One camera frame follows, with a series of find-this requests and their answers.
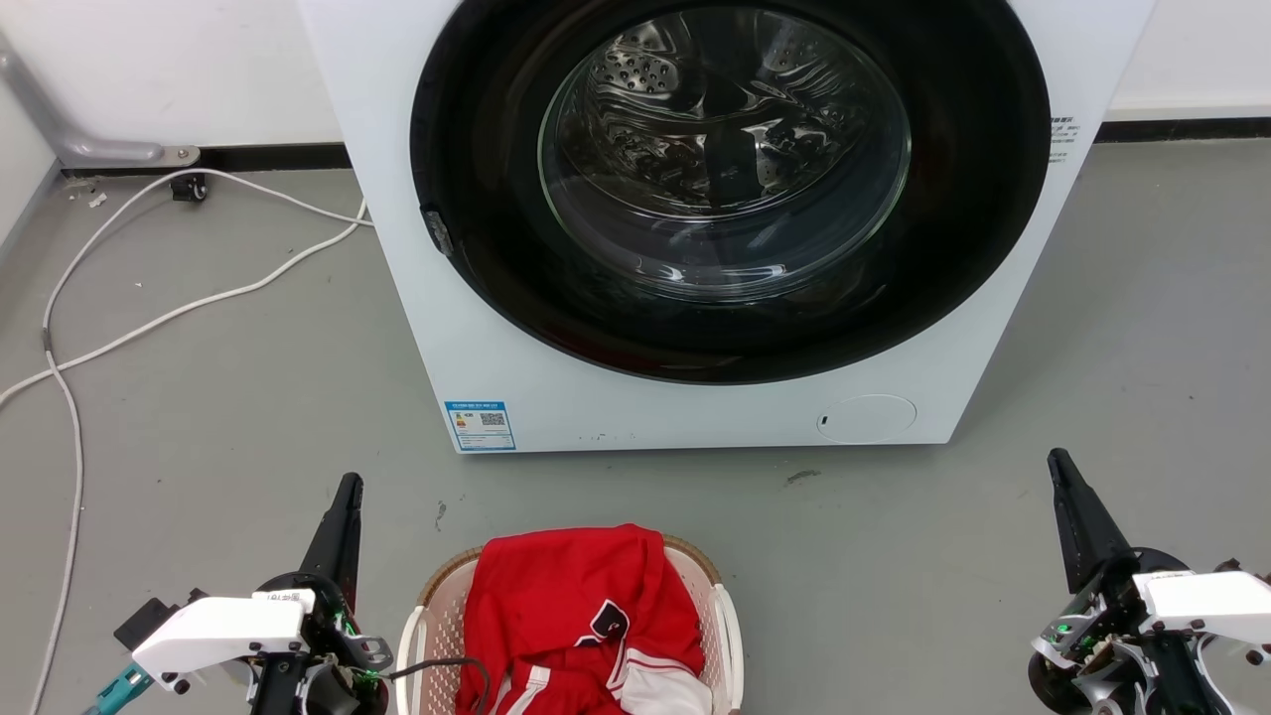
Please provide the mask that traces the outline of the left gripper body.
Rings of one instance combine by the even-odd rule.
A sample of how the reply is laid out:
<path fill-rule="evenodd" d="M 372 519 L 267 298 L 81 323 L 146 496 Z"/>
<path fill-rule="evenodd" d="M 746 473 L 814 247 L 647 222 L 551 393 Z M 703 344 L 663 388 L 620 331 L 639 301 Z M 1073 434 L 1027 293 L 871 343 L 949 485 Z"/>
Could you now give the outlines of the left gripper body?
<path fill-rule="evenodd" d="M 294 643 L 248 658 L 249 712 L 385 714 L 390 696 L 380 676 L 393 664 L 393 652 L 355 620 L 355 571 L 286 573 L 266 580 L 258 593 L 285 591 L 309 591 L 314 606 L 301 616 Z"/>

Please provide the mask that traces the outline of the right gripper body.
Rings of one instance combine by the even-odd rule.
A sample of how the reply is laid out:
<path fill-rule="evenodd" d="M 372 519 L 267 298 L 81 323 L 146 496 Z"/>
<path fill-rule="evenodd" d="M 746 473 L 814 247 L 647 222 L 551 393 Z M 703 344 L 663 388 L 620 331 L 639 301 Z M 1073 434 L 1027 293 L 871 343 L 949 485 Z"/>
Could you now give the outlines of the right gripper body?
<path fill-rule="evenodd" d="M 1135 579 L 1185 571 L 1158 549 L 1132 549 L 1098 566 L 1032 643 L 1037 700 L 1054 714 L 1232 714 L 1202 665 L 1215 638 L 1148 622 Z"/>

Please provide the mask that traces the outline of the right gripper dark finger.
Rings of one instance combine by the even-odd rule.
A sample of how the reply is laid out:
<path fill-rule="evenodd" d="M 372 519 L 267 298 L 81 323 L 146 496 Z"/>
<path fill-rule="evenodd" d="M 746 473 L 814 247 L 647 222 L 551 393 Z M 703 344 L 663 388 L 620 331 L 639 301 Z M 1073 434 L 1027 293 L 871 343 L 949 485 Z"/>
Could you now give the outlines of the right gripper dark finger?
<path fill-rule="evenodd" d="M 1075 596 L 1102 566 L 1132 552 L 1129 540 L 1064 448 L 1046 457 L 1066 588 Z"/>

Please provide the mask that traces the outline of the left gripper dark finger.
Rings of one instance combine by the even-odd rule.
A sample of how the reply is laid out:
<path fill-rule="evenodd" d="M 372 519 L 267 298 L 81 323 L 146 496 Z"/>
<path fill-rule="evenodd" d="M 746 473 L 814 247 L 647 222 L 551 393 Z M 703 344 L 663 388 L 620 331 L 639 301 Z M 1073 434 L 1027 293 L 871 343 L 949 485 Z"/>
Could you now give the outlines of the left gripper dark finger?
<path fill-rule="evenodd" d="M 350 608 L 355 608 L 355 592 L 357 592 L 362 497 L 361 475 L 341 476 L 336 497 L 322 516 L 299 569 L 300 573 L 332 580 L 341 589 Z"/>

